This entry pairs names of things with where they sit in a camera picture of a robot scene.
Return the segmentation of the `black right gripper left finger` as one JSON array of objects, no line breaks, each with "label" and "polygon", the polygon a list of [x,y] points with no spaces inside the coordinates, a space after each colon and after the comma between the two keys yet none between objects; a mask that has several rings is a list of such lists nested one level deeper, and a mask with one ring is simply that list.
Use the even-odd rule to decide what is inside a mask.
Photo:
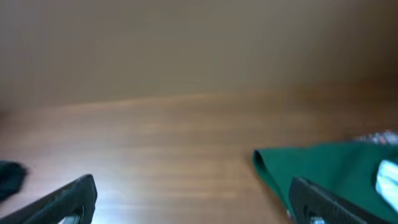
[{"label": "black right gripper left finger", "polygon": [[90,224],[97,197],[94,178],[86,174],[1,218],[1,224]]}]

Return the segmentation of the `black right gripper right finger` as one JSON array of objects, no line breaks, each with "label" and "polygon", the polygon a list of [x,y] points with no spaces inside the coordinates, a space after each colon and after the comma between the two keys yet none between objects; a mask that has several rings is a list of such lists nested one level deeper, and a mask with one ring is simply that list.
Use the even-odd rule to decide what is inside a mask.
[{"label": "black right gripper right finger", "polygon": [[294,177],[289,201],[297,224],[388,224],[357,205],[301,177]]}]

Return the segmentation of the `dark green garment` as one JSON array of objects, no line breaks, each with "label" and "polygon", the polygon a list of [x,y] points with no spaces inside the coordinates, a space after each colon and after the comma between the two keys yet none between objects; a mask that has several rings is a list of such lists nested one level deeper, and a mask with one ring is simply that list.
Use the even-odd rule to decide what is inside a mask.
[{"label": "dark green garment", "polygon": [[397,212],[375,189],[377,170],[383,160],[397,162],[397,146],[346,141],[307,147],[269,147],[253,153],[256,172],[290,212],[293,210],[290,183],[298,176],[383,220],[397,223]]}]

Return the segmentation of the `black folded garment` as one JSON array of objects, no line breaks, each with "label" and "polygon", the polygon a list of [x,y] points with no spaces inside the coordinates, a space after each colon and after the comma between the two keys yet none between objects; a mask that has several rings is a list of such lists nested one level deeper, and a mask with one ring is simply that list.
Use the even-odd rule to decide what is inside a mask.
[{"label": "black folded garment", "polygon": [[22,164],[1,160],[1,202],[21,190],[26,175],[27,169]]}]

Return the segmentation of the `light blue striped garment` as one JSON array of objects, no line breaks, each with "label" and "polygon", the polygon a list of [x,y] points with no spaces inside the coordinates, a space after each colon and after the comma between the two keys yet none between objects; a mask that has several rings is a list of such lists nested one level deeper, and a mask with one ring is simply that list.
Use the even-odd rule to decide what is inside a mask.
[{"label": "light blue striped garment", "polygon": [[397,212],[397,164],[381,161],[376,175],[376,192]]}]

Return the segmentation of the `red plaid garment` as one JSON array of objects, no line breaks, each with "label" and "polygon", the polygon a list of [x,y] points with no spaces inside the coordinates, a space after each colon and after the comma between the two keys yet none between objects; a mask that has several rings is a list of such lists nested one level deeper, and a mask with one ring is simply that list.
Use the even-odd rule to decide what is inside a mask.
[{"label": "red plaid garment", "polygon": [[372,142],[374,144],[397,145],[397,132],[386,130],[377,133],[367,134],[355,139],[361,142]]}]

